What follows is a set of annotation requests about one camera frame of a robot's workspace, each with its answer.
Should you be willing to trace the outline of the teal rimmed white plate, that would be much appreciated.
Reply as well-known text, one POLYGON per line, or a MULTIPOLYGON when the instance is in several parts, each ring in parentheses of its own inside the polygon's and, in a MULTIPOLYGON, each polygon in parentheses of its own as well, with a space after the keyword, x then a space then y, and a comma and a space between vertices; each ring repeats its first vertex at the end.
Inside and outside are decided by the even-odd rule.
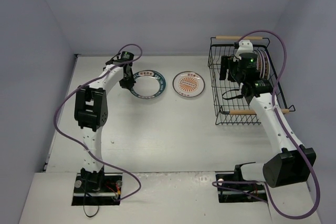
POLYGON ((163 75, 154 70, 142 70, 133 75, 135 84, 131 93, 139 99, 154 99, 159 97, 166 88, 163 75))

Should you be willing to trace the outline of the red character plate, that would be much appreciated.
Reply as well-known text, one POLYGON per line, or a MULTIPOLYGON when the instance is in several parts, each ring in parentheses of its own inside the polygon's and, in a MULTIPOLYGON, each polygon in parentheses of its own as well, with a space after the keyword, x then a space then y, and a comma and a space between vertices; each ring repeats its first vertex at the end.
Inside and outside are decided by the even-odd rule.
POLYGON ((263 63, 262 63, 261 55, 260 55, 258 50, 254 50, 253 53, 257 55, 257 63, 256 63, 257 64, 257 70, 259 71, 260 76, 262 76, 263 63))
POLYGON ((264 54, 264 61, 265 61, 265 74, 264 74, 264 78, 265 79, 269 79, 269 75, 270 75, 270 68, 269 68, 269 60, 268 60, 268 55, 265 51, 263 51, 264 54))
POLYGON ((270 78, 270 60, 269 60, 269 54, 267 52, 266 52, 266 57, 265 57, 265 63, 266 63, 265 77, 269 79, 270 78))

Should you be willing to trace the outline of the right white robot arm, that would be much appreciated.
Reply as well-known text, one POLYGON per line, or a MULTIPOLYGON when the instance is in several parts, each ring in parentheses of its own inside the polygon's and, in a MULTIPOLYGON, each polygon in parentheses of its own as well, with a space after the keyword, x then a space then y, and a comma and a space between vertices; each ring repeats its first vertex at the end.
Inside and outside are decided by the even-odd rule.
POLYGON ((251 181, 259 181, 276 188, 305 182, 312 174, 310 168, 316 153, 312 148, 306 148, 289 127, 273 94, 272 84, 260 77, 257 59, 253 52, 221 57, 220 78, 239 85, 241 97, 256 113, 273 153, 264 164, 238 165, 238 172, 232 175, 233 184, 245 188, 251 181))

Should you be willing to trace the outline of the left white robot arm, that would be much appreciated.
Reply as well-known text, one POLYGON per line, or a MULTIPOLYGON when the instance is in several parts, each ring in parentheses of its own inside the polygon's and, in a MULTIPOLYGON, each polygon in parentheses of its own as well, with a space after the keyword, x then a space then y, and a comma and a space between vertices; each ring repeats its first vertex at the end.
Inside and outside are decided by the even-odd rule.
POLYGON ((135 84, 132 72, 134 54, 123 51, 115 59, 106 62, 98 79, 80 88, 76 93, 74 118, 82 130, 86 154, 80 171, 81 178, 92 192, 105 186, 104 165, 101 163, 102 128, 108 119, 107 95, 118 83, 131 90, 135 84))

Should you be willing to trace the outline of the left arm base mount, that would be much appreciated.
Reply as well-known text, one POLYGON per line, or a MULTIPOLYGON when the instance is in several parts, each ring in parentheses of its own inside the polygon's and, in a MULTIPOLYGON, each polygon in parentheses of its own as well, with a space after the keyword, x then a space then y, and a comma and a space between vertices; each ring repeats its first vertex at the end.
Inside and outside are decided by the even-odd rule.
POLYGON ((85 194, 85 180, 77 174, 73 195, 72 206, 118 206, 120 205, 122 174, 105 174, 101 186, 87 183, 85 194))

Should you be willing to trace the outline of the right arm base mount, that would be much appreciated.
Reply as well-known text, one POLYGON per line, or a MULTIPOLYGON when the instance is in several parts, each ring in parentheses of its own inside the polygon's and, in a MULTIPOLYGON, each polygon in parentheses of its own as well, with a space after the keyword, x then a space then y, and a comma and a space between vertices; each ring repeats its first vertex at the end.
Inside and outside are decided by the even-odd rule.
POLYGON ((214 187, 217 189, 219 203, 268 203, 263 184, 243 179, 241 167, 247 164, 251 163, 236 165, 231 171, 215 172, 214 187))

